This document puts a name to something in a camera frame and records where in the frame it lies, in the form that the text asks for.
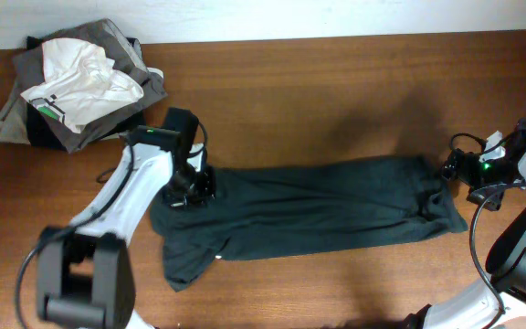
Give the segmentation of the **dark green t-shirt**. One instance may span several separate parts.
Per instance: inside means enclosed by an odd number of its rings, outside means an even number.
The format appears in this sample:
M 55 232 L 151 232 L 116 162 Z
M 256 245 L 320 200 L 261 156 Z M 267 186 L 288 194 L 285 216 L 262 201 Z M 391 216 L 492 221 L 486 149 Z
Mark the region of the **dark green t-shirt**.
M 149 210 L 163 276 L 179 292 L 216 258 L 261 260 L 419 242 L 468 227 L 422 156 L 315 167 L 217 168 L 196 204 L 162 189 Z

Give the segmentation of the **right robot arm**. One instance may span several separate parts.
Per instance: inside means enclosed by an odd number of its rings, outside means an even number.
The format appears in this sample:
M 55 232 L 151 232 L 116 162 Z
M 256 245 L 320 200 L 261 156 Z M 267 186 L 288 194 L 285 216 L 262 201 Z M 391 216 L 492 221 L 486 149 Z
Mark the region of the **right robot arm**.
M 476 250 L 481 212 L 499 210 L 509 189 L 526 190 L 526 117 L 512 133 L 495 132 L 477 142 L 478 153 L 453 147 L 441 174 L 468 185 L 468 201 L 477 206 L 468 239 L 479 278 L 452 299 L 407 315 L 401 323 L 405 329 L 500 328 L 526 317 L 526 208 L 497 238 L 484 263 Z

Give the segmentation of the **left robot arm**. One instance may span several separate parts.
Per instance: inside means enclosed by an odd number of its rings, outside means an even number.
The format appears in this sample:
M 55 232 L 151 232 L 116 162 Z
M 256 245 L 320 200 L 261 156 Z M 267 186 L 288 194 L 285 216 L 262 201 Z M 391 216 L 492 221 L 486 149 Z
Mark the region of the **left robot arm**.
M 93 201 L 65 227 L 47 227 L 28 255 L 37 262 L 37 317 L 63 328 L 146 328 L 135 311 L 128 247 L 154 197 L 175 206 L 201 205 L 214 195 L 205 164 L 203 124 L 171 108 L 163 125 L 125 133 L 121 160 Z

